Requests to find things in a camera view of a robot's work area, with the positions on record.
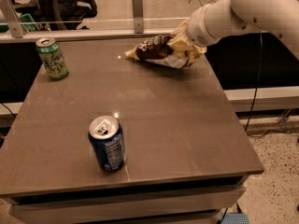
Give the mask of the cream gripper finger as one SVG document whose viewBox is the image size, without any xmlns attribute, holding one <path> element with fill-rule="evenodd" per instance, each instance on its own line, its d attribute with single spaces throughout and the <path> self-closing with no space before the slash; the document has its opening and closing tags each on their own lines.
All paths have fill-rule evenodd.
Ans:
<svg viewBox="0 0 299 224">
<path fill-rule="evenodd" d="M 173 39 L 175 42 L 188 42 L 188 37 L 186 34 L 186 28 L 189 20 L 184 20 L 173 32 Z"/>
</svg>

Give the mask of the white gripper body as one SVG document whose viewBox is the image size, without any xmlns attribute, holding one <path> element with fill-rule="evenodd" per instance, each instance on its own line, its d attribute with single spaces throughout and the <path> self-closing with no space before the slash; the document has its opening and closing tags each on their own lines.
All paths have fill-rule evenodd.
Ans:
<svg viewBox="0 0 299 224">
<path fill-rule="evenodd" d="M 217 4 L 214 3 L 196 9 L 187 22 L 186 35 L 198 47 L 208 47 L 221 40 L 220 37 L 214 36 L 206 25 L 207 13 L 216 7 Z"/>
</svg>

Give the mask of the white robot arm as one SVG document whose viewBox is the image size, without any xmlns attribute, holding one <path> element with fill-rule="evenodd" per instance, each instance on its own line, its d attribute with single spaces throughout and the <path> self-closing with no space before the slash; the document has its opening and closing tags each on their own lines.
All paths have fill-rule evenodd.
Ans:
<svg viewBox="0 0 299 224">
<path fill-rule="evenodd" d="M 206 48 L 231 35 L 266 31 L 299 59 L 299 0 L 219 0 L 196 9 L 175 31 L 174 46 Z"/>
</svg>

